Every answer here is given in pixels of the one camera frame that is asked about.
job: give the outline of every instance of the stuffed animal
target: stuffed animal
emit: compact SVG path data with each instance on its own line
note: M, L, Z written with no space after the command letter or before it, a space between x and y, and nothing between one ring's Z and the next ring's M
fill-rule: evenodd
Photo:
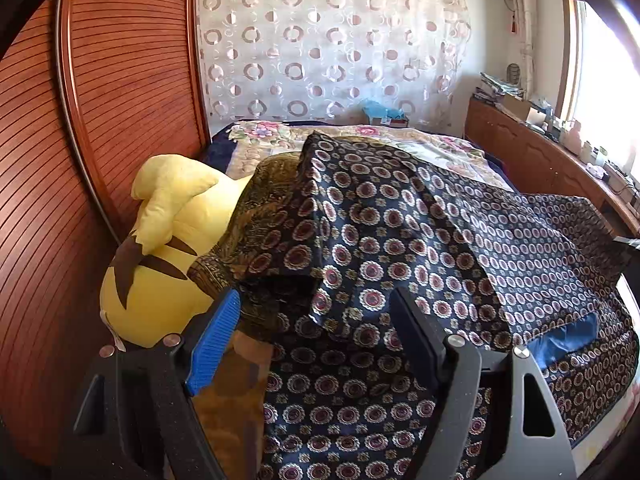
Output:
M131 187L143 200L138 218L100 290L100 316L121 350L120 338L149 348L209 308L211 298L187 270L224 234L250 178L232 180L181 155L143 164Z

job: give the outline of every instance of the blue gripper pad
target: blue gripper pad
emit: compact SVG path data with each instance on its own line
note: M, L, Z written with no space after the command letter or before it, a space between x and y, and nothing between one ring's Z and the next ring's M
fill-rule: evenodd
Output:
M239 317L240 295L231 289L220 301L191 353L191 370L185 386L192 397L211 383Z

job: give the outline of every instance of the white wall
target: white wall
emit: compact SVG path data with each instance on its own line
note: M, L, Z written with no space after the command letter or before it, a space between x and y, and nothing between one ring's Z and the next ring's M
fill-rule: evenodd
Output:
M500 78L506 76L511 13L503 0L466 0L471 23L471 38L458 72L453 93L450 124L443 133L461 137L465 130L469 98L480 83L480 72Z
M555 107L564 54L562 0L536 0L536 8L538 26L534 45L534 91Z

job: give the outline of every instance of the bed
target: bed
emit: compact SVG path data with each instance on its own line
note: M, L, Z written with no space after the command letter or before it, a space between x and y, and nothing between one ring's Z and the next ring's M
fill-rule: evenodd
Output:
M369 137L405 150L422 160L501 189L515 190L504 174L500 161L466 140L418 130L384 126L331 126L317 121L272 123L239 121L217 134L203 161L232 178L255 171L258 163L270 155L300 151L306 137L314 130L332 137ZM617 285L628 309L635 332L640 336L640 312L624 276ZM624 395L604 418L573 448L575 467L581 475L626 427L640 401L640 370Z

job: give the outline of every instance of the wooden cabinet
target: wooden cabinet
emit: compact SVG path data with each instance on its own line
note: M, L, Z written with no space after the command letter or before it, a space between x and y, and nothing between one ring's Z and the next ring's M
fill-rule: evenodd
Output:
M559 144L473 98L465 135L503 161L505 173L522 193L587 197L611 220L616 234L638 235L640 222L620 197L593 178L584 164Z

